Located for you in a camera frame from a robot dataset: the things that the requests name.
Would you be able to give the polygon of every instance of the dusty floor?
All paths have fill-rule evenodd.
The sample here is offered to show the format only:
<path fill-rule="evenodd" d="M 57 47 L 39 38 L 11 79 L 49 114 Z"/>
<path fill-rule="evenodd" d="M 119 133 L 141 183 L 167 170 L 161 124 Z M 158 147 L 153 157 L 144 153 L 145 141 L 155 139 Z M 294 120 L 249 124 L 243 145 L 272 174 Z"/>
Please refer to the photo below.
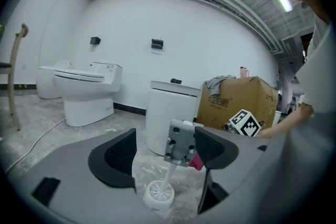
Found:
<path fill-rule="evenodd" d="M 16 91 L 15 104 L 22 129 L 16 132 L 12 127 L 8 111 L 8 99 L 1 93 L 0 97 L 0 164 L 7 169 L 14 161 L 24 155 L 34 141 L 47 129 L 64 118 L 62 99 L 42 100 L 34 90 Z M 61 122 L 47 133 L 35 146 L 33 151 L 10 172 L 14 179 L 38 163 L 54 149 L 88 139 L 105 133 L 105 130 L 128 130 L 136 128 L 137 154 L 133 161 L 132 176 L 135 178 L 136 190 L 143 196 L 149 182 L 163 179 L 167 163 L 162 156 L 151 152 L 146 145 L 145 116 L 115 110 L 114 115 L 99 122 L 83 126 L 70 127 Z M 205 178 L 205 169 L 177 167 L 171 184 L 175 189 L 175 199 L 167 212 L 157 212 L 170 223 L 191 223 L 196 216 Z"/>

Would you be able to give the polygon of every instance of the toilet brush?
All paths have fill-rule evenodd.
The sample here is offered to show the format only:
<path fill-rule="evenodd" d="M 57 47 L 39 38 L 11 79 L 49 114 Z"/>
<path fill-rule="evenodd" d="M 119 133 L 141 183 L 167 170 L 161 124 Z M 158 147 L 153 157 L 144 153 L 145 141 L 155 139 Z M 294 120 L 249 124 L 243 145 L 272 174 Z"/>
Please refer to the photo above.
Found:
<path fill-rule="evenodd" d="M 143 201 L 150 208 L 159 211 L 167 211 L 173 203 L 175 191 L 169 181 L 176 170 L 177 165 L 169 163 L 167 173 L 163 180 L 155 180 L 149 183 Z"/>

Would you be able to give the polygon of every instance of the toilet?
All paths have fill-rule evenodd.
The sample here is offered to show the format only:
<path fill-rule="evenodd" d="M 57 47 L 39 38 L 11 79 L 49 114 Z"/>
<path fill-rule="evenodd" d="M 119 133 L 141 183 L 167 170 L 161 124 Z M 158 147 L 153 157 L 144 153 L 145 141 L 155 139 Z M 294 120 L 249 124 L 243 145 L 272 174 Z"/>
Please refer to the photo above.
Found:
<path fill-rule="evenodd" d="M 89 71 L 57 69 L 53 81 L 64 102 L 68 125 L 80 127 L 114 113 L 112 94 L 119 91 L 122 68 L 93 62 Z"/>
<path fill-rule="evenodd" d="M 56 90 L 52 77 L 57 69 L 73 69 L 67 60 L 59 60 L 53 66 L 39 66 L 37 69 L 36 89 L 37 95 L 42 99 L 61 98 Z"/>

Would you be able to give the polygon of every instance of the black baseboard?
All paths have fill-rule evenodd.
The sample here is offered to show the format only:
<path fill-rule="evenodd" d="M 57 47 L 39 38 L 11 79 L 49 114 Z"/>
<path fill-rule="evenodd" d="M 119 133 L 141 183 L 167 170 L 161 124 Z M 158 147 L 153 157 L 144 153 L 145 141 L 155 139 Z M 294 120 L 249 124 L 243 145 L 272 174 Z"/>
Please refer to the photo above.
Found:
<path fill-rule="evenodd" d="M 133 106 L 129 106 L 129 105 L 125 105 L 125 104 L 118 104 L 118 103 L 114 103 L 113 107 L 115 109 L 118 109 L 118 110 L 122 110 L 122 111 L 130 112 L 130 113 L 133 113 L 133 114 L 146 116 L 146 109 L 139 109 L 139 108 L 135 108 Z"/>
<path fill-rule="evenodd" d="M 7 90 L 7 86 L 7 84 L 0 84 L 0 90 Z M 14 84 L 14 90 L 36 90 L 36 84 Z M 146 109 L 135 108 L 133 106 L 119 103 L 114 103 L 113 107 L 121 111 L 146 116 Z"/>
<path fill-rule="evenodd" d="M 0 91 L 8 89 L 8 84 L 0 84 Z M 14 84 L 14 90 L 36 90 L 36 84 Z"/>

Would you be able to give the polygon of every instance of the pink bottle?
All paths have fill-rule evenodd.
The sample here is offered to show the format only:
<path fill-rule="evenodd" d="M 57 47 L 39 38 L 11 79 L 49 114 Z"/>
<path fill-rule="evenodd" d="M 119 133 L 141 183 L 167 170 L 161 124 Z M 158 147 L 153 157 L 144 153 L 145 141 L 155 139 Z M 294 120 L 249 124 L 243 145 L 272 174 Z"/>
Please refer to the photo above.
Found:
<path fill-rule="evenodd" d="M 196 170 L 200 171 L 202 170 L 202 167 L 204 166 L 201 157 L 196 153 L 195 157 L 189 164 L 190 167 L 194 167 Z"/>
<path fill-rule="evenodd" d="M 247 68 L 246 67 L 240 67 L 240 77 L 241 78 L 246 78 L 246 77 L 249 77 L 249 76 L 250 76 L 250 73 L 247 70 Z"/>

